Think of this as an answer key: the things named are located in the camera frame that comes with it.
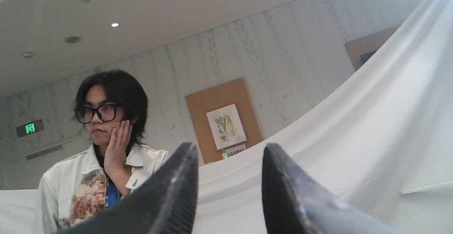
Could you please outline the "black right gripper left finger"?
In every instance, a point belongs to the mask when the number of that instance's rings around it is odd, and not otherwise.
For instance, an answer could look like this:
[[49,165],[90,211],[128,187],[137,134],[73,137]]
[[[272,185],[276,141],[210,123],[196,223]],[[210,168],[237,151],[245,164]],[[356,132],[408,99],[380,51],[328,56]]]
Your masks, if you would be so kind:
[[190,234],[199,193],[199,155],[191,142],[132,194],[60,234]]

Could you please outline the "person's left hand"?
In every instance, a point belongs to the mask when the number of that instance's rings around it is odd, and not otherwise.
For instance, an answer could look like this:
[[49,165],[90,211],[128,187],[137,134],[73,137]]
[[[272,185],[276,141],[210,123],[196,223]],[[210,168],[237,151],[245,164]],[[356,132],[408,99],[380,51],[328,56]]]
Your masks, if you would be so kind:
[[109,144],[104,155],[104,169],[110,178],[124,171],[126,149],[131,138],[131,121],[123,120],[111,131]]

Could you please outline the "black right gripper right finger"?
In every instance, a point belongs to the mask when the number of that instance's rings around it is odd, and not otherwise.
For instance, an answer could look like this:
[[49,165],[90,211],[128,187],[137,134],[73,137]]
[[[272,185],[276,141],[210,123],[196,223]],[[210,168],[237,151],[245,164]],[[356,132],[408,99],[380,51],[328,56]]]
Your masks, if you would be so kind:
[[269,234],[401,233],[330,192],[277,143],[263,151],[262,207]]

